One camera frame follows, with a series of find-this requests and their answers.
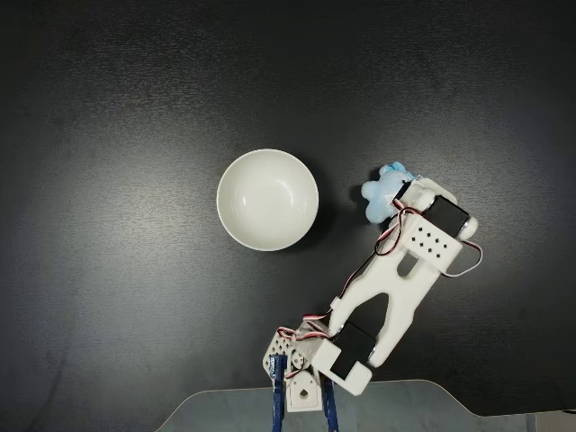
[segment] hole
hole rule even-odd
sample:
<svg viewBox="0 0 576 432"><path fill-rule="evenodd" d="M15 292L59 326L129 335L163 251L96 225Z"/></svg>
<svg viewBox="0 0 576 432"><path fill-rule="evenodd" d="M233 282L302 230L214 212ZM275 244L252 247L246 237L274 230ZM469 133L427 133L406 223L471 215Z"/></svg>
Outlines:
<svg viewBox="0 0 576 432"><path fill-rule="evenodd" d="M408 276L408 273L412 271L412 268L416 265L417 262L418 259L415 256L413 256L412 254L406 254L398 264L398 267L396 267L398 276L400 277Z"/></svg>
<svg viewBox="0 0 576 432"><path fill-rule="evenodd" d="M354 322L360 329L376 339L376 335L382 330L386 321L387 310L388 294L380 293L354 309L348 321Z"/></svg>

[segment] blue teddy bear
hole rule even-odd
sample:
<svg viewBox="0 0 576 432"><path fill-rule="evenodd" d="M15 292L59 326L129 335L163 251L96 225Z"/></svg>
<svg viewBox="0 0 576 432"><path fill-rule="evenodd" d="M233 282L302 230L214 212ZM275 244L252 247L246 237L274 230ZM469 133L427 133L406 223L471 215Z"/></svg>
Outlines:
<svg viewBox="0 0 576 432"><path fill-rule="evenodd" d="M379 173L380 180L362 185L362 196L369 201L366 218L371 223L382 223L396 214L392 200L406 182L416 178L400 162L384 165Z"/></svg>

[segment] blue bracket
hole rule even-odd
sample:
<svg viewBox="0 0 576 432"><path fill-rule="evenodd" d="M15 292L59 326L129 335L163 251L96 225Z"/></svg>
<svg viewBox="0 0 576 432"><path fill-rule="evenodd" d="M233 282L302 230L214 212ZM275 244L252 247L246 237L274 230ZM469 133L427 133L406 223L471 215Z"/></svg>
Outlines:
<svg viewBox="0 0 576 432"><path fill-rule="evenodd" d="M282 431L284 420L284 369L286 355L270 355L270 377L274 380L274 406L272 408L272 432Z"/></svg>
<svg viewBox="0 0 576 432"><path fill-rule="evenodd" d="M270 355L270 377L274 381L274 406L272 408L272 432L282 432L284 420L284 369L288 357L286 355ZM324 415L328 421L328 432L339 432L336 415L336 400L334 399L334 383L324 377L322 381L322 402Z"/></svg>
<svg viewBox="0 0 576 432"><path fill-rule="evenodd" d="M334 383L324 377L322 383L322 400L324 402L324 415L328 421L328 432L338 432L338 417L336 415L336 400L334 399Z"/></svg>

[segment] white bowl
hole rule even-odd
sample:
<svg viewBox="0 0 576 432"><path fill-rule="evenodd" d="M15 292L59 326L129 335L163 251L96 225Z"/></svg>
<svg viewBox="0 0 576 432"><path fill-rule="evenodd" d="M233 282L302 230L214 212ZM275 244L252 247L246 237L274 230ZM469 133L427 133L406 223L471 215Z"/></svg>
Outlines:
<svg viewBox="0 0 576 432"><path fill-rule="evenodd" d="M318 187L296 157L265 148L236 159L216 197L226 231L256 250L287 248L308 232L318 212Z"/></svg>

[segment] dark tabletop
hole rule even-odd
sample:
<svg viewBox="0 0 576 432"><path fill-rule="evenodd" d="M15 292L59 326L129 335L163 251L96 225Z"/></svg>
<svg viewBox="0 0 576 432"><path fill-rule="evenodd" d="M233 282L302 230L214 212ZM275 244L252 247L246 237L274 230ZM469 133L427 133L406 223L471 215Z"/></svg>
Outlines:
<svg viewBox="0 0 576 432"><path fill-rule="evenodd" d="M576 407L570 2L0 8L1 430L152 431L193 393L269 385L275 327L370 251L358 188L393 160L459 197L486 257L436 283L375 378L481 415ZM274 253L216 213L261 148L319 186Z"/></svg>

